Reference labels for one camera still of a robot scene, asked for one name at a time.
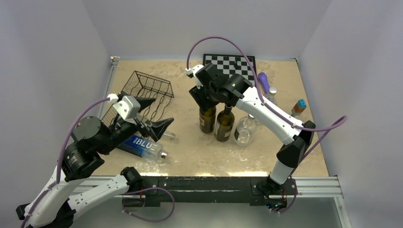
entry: tabletop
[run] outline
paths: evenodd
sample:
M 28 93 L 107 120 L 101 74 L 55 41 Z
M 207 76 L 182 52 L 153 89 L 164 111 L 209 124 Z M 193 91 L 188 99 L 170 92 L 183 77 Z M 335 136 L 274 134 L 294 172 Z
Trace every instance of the tabletop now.
M 201 64 L 191 61 L 190 66 Z M 293 61 L 256 61 L 257 72 L 265 72 L 271 86 L 278 90 L 276 101 L 287 113 L 299 99 L 307 103 L 306 110 L 298 117 L 301 121 L 312 120 L 309 101 L 302 84 L 298 66 Z M 141 174 L 163 176 L 261 176 L 273 169 L 281 141 L 265 126 L 260 125 L 252 144 L 239 147 L 234 140 L 219 142 L 214 134 L 204 134 L 199 129 L 199 107 L 188 93 L 195 85 L 194 79 L 186 76 L 185 61 L 121 60 L 112 81 L 110 93 L 119 93 L 133 71 L 140 71 L 169 80 L 174 98 L 167 106 L 164 118 L 173 117 L 168 131 L 176 134 L 175 140 L 162 138 L 158 143 L 168 152 L 163 162 L 137 157 L 120 149 L 109 155 L 101 155 L 105 163 L 93 175 L 115 176 L 126 166 L 135 167 Z M 217 106 L 217 113 L 223 110 Z M 233 108 L 235 124 L 246 113 Z M 320 146 L 300 164 L 294 173 L 299 177 L 328 176 Z

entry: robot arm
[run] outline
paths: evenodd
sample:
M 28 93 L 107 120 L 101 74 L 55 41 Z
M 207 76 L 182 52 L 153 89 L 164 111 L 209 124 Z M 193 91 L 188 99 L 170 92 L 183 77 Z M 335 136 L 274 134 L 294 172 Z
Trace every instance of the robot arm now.
M 84 117 L 74 129 L 74 142 L 65 150 L 60 183 L 56 183 L 57 168 L 35 200 L 17 207 L 21 220 L 30 228 L 70 227 L 74 220 L 89 209 L 116 195 L 139 190 L 143 179 L 134 167 L 126 167 L 107 183 L 87 192 L 70 196 L 74 189 L 104 163 L 100 154 L 108 155 L 114 148 L 137 131 L 143 137 L 158 141 L 173 118 L 159 122 L 136 119 L 138 112 L 151 105 L 155 98 L 134 98 L 124 93 L 110 95 L 123 121 L 112 126 L 104 125 L 94 116 Z
M 302 155 L 312 143 L 312 132 L 302 131 L 294 125 L 315 128 L 315 124 L 311 121 L 303 123 L 263 98 L 270 107 L 294 123 L 288 124 L 262 104 L 257 89 L 251 82 L 238 74 L 231 77 L 224 75 L 214 64 L 197 65 L 188 73 L 189 77 L 196 79 L 196 86 L 190 89 L 189 93 L 200 108 L 207 110 L 218 103 L 237 107 L 253 115 L 281 140 L 283 146 L 277 153 L 278 161 L 268 177 L 268 185 L 280 188 L 299 165 Z

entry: black wire basket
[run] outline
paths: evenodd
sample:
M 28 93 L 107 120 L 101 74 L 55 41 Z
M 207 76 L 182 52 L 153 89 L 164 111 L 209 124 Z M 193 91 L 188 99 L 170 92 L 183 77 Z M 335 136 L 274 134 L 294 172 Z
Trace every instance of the black wire basket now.
M 155 102 L 139 113 L 141 117 L 146 117 L 151 121 L 162 119 L 166 107 L 173 98 L 171 82 L 159 77 L 148 75 L 139 71 L 134 71 L 126 82 L 122 92 L 135 97 L 154 97 Z M 117 111 L 111 106 L 102 118 L 102 122 L 110 126 Z

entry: black and white checkerboard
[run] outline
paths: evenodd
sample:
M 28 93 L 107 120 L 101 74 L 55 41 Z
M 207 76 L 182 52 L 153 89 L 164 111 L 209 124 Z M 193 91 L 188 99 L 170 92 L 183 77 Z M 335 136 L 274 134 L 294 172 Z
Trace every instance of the black and white checkerboard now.
M 256 72 L 256 61 L 254 56 L 248 56 L 253 68 Z M 203 55 L 203 65 L 208 63 L 213 63 L 217 65 L 217 68 L 222 70 L 226 75 L 240 74 L 246 79 L 255 84 L 253 81 L 252 70 L 248 66 L 246 59 L 243 56 L 234 55 L 216 55 L 216 54 L 204 54 Z

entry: gray wall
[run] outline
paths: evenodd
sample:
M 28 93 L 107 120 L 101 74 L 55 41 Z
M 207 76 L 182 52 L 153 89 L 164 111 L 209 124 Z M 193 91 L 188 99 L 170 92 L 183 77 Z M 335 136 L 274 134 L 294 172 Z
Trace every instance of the gray wall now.
M 83 0 L 111 55 L 185 58 L 199 39 L 231 38 L 260 59 L 298 57 L 331 0 Z M 194 52 L 238 52 L 206 41 Z
M 402 227 L 403 1 L 333 0 L 300 70 L 353 227 Z
M 81 0 L 0 0 L 0 28 L 0 224 L 10 228 L 70 124 L 104 92 L 110 58 Z

